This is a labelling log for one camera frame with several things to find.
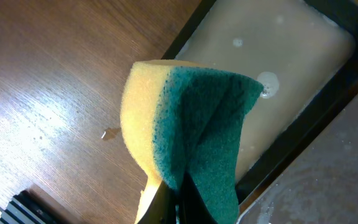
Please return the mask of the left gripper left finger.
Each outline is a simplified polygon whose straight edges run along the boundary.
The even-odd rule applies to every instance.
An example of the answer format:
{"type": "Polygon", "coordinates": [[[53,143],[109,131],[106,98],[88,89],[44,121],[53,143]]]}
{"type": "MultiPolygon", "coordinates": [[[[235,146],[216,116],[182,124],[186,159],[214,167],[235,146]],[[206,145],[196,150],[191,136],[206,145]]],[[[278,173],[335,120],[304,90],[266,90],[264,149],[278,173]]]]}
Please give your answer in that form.
{"type": "Polygon", "coordinates": [[[176,224],[175,193],[162,182],[138,224],[176,224]]]}

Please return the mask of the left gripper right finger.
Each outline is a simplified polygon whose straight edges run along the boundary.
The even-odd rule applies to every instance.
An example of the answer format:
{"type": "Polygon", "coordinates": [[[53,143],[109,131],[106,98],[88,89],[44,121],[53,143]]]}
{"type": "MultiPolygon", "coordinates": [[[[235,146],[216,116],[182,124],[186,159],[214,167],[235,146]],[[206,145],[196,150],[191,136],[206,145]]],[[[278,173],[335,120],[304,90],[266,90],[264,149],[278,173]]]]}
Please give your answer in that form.
{"type": "Polygon", "coordinates": [[[189,173],[185,173],[179,191],[178,212],[180,224],[217,224],[189,173]]]}

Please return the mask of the green and yellow sponge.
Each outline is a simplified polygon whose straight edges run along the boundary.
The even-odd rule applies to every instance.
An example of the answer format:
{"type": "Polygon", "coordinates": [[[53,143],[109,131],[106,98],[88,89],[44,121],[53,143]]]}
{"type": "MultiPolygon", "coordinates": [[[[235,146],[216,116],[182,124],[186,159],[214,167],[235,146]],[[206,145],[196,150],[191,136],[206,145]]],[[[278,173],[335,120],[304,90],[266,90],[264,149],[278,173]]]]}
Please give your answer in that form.
{"type": "Polygon", "coordinates": [[[216,222],[237,220],[235,170],[241,131],[262,90],[253,78],[191,62],[133,64],[120,122],[128,151],[147,175],[138,220],[161,184],[178,192],[186,175],[216,222]]]}

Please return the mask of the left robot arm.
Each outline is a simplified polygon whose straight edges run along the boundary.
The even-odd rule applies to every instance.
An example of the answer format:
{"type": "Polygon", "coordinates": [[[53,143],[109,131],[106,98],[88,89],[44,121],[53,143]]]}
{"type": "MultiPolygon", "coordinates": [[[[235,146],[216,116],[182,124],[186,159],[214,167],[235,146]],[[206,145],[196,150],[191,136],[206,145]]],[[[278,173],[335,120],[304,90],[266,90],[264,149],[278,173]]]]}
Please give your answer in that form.
{"type": "MultiPolygon", "coordinates": [[[[62,224],[71,221],[24,190],[13,196],[4,210],[0,210],[0,223],[62,224]]],[[[138,224],[176,223],[216,223],[188,173],[177,192],[166,183],[161,183],[145,214],[138,221],[138,224]]]]}

